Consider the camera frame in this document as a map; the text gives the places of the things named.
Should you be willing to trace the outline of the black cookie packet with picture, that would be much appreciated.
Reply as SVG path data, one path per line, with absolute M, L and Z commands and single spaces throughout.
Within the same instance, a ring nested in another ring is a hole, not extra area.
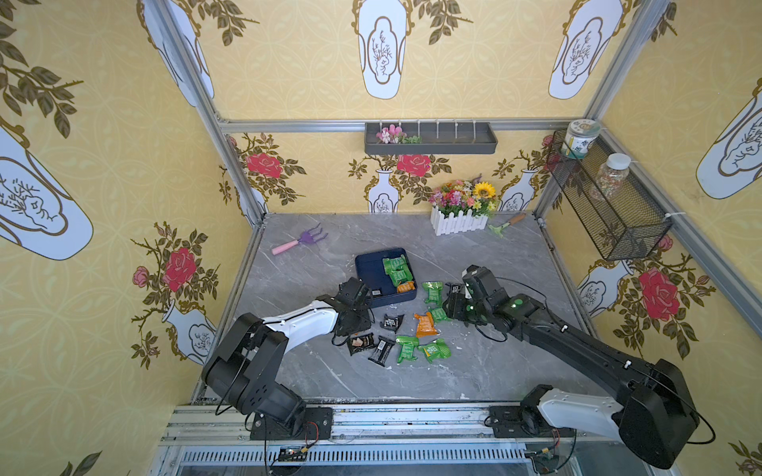
M 376 346 L 375 336 L 372 332 L 349 337 L 347 343 L 349 355 L 353 356 L 359 352 L 373 349 Z

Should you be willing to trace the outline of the small black checkered packet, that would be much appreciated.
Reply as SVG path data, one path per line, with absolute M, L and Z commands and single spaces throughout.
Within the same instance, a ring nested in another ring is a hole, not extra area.
M 381 321 L 381 327 L 397 333 L 404 321 L 404 315 L 384 315 Z

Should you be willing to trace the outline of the green cookie packet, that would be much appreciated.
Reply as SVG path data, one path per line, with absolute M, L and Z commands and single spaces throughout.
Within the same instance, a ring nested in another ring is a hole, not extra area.
M 417 360 L 416 351 L 420 344 L 418 337 L 398 335 L 395 341 L 400 346 L 400 352 L 397 358 L 398 364 L 405 361 Z
M 392 258 L 383 258 L 382 265 L 387 276 L 403 271 L 407 266 L 407 258 L 404 255 Z
M 430 309 L 436 309 L 443 304 L 444 283 L 439 281 L 425 282 L 422 290 L 425 292 L 425 303 Z
M 405 285 L 414 281 L 411 271 L 407 267 L 403 267 L 398 270 L 392 270 L 389 272 L 389 277 L 395 287 Z
M 429 363 L 438 359 L 449 359 L 452 356 L 450 347 L 444 339 L 436 339 L 428 344 L 419 345 L 418 349 L 424 354 Z
M 432 317 L 432 321 L 434 324 L 452 320 L 442 307 L 436 307 L 435 309 L 430 309 L 428 311 L 428 314 Z

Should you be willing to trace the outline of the dark blue storage box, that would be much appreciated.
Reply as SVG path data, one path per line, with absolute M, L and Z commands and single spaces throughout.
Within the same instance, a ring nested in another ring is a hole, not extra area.
M 382 259 L 392 258 L 404 255 L 408 259 L 407 252 L 404 248 L 390 248 L 381 251 L 375 251 L 371 253 L 357 255 L 354 258 L 354 265 L 357 278 L 363 281 L 369 290 L 381 290 L 382 296 L 373 297 L 371 295 L 370 306 L 375 307 L 388 307 L 389 305 L 398 305 L 398 303 L 406 303 L 406 301 L 414 301 L 417 297 L 417 289 L 412 292 L 399 294 L 397 293 L 397 287 L 393 285 L 392 280 L 385 274 Z

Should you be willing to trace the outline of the black cookie packet barcode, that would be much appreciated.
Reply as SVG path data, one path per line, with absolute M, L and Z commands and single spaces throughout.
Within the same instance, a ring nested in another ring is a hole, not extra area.
M 373 349 L 371 355 L 368 357 L 368 360 L 372 363 L 375 363 L 376 365 L 385 367 L 388 357 L 395 345 L 395 339 L 385 336 L 379 337 L 378 343 Z

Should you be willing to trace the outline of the orange cookie packet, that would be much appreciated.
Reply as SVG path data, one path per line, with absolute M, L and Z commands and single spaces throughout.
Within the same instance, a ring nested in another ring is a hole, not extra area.
M 416 337 L 422 339 L 424 337 L 438 336 L 440 333 L 435 327 L 434 317 L 432 313 L 424 313 L 423 315 L 415 315 L 417 320 Z
M 416 285 L 413 281 L 408 281 L 406 283 L 400 284 L 397 287 L 397 293 L 404 294 L 408 292 L 412 292 L 416 290 Z

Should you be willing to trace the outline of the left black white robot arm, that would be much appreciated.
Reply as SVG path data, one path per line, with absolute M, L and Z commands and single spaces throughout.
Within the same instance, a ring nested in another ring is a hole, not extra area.
M 359 279 L 334 296 L 275 317 L 244 313 L 234 321 L 202 370 L 204 384 L 244 415 L 262 414 L 295 434 L 304 424 L 302 397 L 276 382 L 284 356 L 322 335 L 350 337 L 371 327 L 371 291 Z

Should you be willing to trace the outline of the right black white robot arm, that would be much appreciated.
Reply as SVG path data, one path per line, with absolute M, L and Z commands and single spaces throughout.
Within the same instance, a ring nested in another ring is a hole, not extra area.
M 674 465 L 702 421 L 677 366 L 630 356 L 557 317 L 543 301 L 510 296 L 500 278 L 484 267 L 468 267 L 462 279 L 448 287 L 448 317 L 476 329 L 491 325 L 503 337 L 543 349 L 606 393 L 597 397 L 538 385 L 515 411 L 491 408 L 487 421 L 495 436 L 505 438 L 516 426 L 528 436 L 586 432 L 624 444 L 652 467 Z

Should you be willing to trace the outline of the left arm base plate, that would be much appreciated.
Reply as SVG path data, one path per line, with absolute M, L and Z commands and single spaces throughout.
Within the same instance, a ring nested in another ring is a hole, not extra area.
M 307 406 L 301 414 L 285 424 L 264 414 L 254 414 L 251 440 L 305 440 L 307 443 L 327 440 L 333 429 L 335 412 L 330 407 Z

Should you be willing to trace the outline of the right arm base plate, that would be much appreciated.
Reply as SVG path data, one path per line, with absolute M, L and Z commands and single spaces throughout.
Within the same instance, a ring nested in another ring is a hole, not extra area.
M 550 426 L 538 411 L 521 406 L 493 406 L 483 421 L 496 438 L 572 438 L 572 428 Z

